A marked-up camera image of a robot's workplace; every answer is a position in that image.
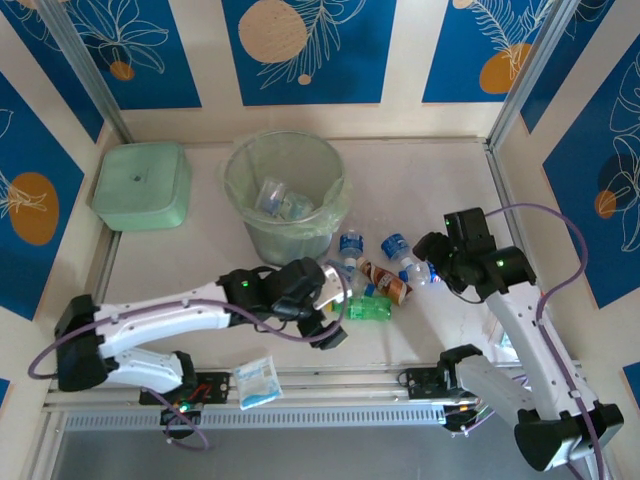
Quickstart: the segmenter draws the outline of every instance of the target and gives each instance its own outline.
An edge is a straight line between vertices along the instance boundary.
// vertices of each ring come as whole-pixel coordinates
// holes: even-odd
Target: green plastic container
[[[122,145],[104,157],[91,208],[115,231],[173,228],[187,216],[190,192],[181,145]]]

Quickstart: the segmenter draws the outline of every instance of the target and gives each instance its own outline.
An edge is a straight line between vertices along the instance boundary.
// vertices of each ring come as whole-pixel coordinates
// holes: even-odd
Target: green bottle
[[[341,303],[331,304],[332,312],[340,312]],[[391,300],[387,297],[357,297],[350,298],[345,313],[349,320],[391,320]]]

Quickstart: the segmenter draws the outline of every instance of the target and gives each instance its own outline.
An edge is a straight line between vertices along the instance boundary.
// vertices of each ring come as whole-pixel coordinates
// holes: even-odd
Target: white table surface
[[[430,231],[445,230],[443,214],[500,206],[480,143],[353,140],[334,145],[354,185],[345,225],[358,226],[365,239],[365,255],[382,267],[398,269],[380,250],[386,235],[401,232],[415,243]],[[236,268],[261,264],[216,179],[216,166],[231,152],[231,145],[187,150],[193,169],[187,219],[172,230],[122,235],[107,302],[179,293]],[[502,218],[491,218],[489,228],[498,246],[511,244]],[[329,252],[336,259],[337,237]],[[471,289],[465,294],[475,296]],[[491,345],[489,337],[495,328],[496,319],[485,305],[466,304],[439,284],[422,299],[414,295],[403,307],[394,307],[388,323],[345,321],[349,337],[329,351],[257,334],[251,326],[188,333],[145,348],[181,350],[191,354],[196,367],[209,368],[233,367],[267,352],[281,368],[434,363],[442,350],[466,343],[475,344],[492,361],[512,361]],[[297,329],[290,325],[287,332],[297,334]]]

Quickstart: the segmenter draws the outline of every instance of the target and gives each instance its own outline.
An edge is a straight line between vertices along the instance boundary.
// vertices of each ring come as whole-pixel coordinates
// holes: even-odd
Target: trash can
[[[265,178],[308,197],[315,209],[285,221],[254,206]],[[349,210],[351,184],[338,152],[305,132],[276,131],[254,136],[223,167],[224,191],[238,211],[260,258],[272,265],[324,255]]]

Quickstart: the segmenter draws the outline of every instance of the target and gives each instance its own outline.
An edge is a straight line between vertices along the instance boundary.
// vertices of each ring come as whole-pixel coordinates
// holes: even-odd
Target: robotic arm
[[[454,293],[475,288],[509,336],[531,392],[500,372],[473,345],[444,352],[431,386],[482,398],[514,429],[521,453],[536,470],[592,452],[584,414],[590,417],[600,445],[605,445],[622,426],[622,414],[615,404],[598,401],[574,367],[547,312],[536,317],[541,292],[524,253],[516,247],[497,249],[479,208],[445,215],[445,225],[448,236],[429,233],[414,254],[432,263]]]
[[[295,321],[313,348],[334,348],[347,335],[336,322],[323,326],[322,307],[342,302],[344,293],[332,267],[304,258],[278,271],[234,270],[215,283],[138,303],[95,305],[90,295],[79,296],[71,300],[55,335],[60,339],[87,331],[57,346],[58,385],[62,391],[79,391],[108,380],[160,394],[195,388],[188,354],[163,355],[135,347],[181,333],[251,323],[243,310],[259,321]]]

